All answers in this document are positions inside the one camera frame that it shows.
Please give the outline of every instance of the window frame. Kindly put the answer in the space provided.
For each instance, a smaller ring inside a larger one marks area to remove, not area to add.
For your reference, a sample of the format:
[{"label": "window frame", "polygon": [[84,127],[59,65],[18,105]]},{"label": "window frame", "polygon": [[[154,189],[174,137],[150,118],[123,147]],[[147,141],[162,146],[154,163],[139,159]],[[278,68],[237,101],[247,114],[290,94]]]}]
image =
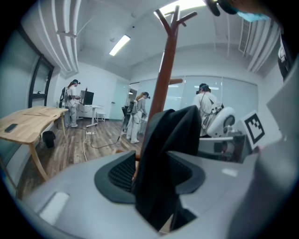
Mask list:
[{"label": "window frame", "polygon": [[[25,40],[25,42],[36,52],[36,54],[39,56],[38,61],[36,63],[36,67],[34,69],[32,78],[31,78],[31,83],[30,83],[30,88],[29,88],[29,95],[28,95],[28,108],[32,107],[32,101],[33,99],[41,98],[44,99],[44,106],[47,106],[47,97],[48,97],[48,90],[49,90],[49,85],[52,77],[52,73],[54,70],[54,66],[47,60],[47,58],[37,49],[37,47],[33,44],[27,33],[25,32],[24,28],[20,25],[17,29],[17,31],[21,34],[22,38]],[[46,89],[44,94],[34,94],[33,89],[34,89],[34,84],[36,81],[36,76],[39,70],[39,67],[41,64],[45,64],[47,67],[50,68],[49,74],[48,74],[48,81],[46,83]]]}]

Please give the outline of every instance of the white jumpsuit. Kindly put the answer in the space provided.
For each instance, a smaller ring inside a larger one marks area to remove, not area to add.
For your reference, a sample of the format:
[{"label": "white jumpsuit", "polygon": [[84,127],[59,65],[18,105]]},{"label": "white jumpsuit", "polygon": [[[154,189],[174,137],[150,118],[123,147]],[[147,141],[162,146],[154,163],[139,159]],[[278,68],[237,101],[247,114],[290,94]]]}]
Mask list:
[{"label": "white jumpsuit", "polygon": [[219,106],[218,99],[210,92],[203,92],[194,97],[193,105],[197,106],[201,116],[202,127],[200,136],[205,136],[207,135],[207,129],[215,119],[215,114],[211,114],[211,111],[216,106]]},{"label": "white jumpsuit", "polygon": [[[72,85],[69,89],[67,89],[67,96],[76,95],[76,88]],[[66,99],[65,103],[65,108],[68,109],[64,113],[64,125],[65,127],[76,127],[77,126],[77,110],[76,110],[76,101],[74,99],[69,100],[68,98]]]},{"label": "white jumpsuit", "polygon": [[139,130],[139,125],[141,123],[142,118],[142,112],[146,114],[145,112],[145,98],[141,98],[138,100],[138,106],[137,106],[137,113],[131,114],[130,120],[128,123],[128,131],[127,131],[127,139],[131,139],[131,143],[138,143],[139,140],[137,139],[137,133]]}]

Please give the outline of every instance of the face mask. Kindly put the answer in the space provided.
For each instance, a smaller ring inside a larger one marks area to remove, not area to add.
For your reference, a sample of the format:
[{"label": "face mask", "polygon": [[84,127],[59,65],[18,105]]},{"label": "face mask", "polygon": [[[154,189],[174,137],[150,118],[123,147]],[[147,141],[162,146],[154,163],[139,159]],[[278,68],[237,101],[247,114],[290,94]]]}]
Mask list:
[{"label": "face mask", "polygon": [[269,17],[264,14],[253,14],[253,13],[244,13],[238,12],[238,15],[244,18],[246,21],[258,21],[258,20],[268,20]]}]

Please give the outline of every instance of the black phone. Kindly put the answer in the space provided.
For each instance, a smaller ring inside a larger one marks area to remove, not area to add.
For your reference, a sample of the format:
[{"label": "black phone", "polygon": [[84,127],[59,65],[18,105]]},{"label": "black phone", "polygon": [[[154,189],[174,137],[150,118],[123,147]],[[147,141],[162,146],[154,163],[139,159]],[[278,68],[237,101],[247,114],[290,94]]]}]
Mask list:
[{"label": "black phone", "polygon": [[12,132],[12,130],[17,126],[18,124],[11,124],[10,126],[8,126],[4,132],[9,133]]}]

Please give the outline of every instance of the coat rack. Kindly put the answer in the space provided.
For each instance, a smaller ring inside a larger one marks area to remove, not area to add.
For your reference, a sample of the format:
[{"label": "coat rack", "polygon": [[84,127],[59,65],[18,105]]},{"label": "coat rack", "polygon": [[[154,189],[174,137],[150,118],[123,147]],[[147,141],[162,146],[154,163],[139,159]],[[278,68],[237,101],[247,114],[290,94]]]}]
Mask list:
[{"label": "coat rack", "polygon": [[[151,104],[151,108],[150,108],[150,112],[149,112],[148,122],[150,122],[151,118],[153,117],[153,115],[155,113],[163,111],[165,101],[166,101],[168,85],[183,82],[182,79],[170,80],[171,71],[172,71],[173,62],[174,62],[174,56],[175,56],[176,48],[177,48],[178,27],[180,24],[182,24],[184,27],[186,27],[185,21],[187,21],[190,18],[197,15],[196,12],[192,12],[192,13],[180,18],[180,8],[179,8],[179,6],[176,6],[175,10],[173,12],[166,14],[166,15],[172,14],[172,20],[171,20],[171,24],[169,26],[165,16],[161,13],[161,11],[159,9],[156,10],[156,14],[160,18],[160,21],[161,21],[162,25],[164,26],[168,37],[167,37],[167,41],[166,41],[165,50],[164,50],[164,53],[162,56],[161,68],[160,68],[158,79],[157,79],[153,102]],[[148,125],[146,126],[144,138],[146,137],[147,128],[148,128]],[[139,165],[138,165],[137,171],[135,172],[135,176],[138,173],[138,169],[139,169]]]}]

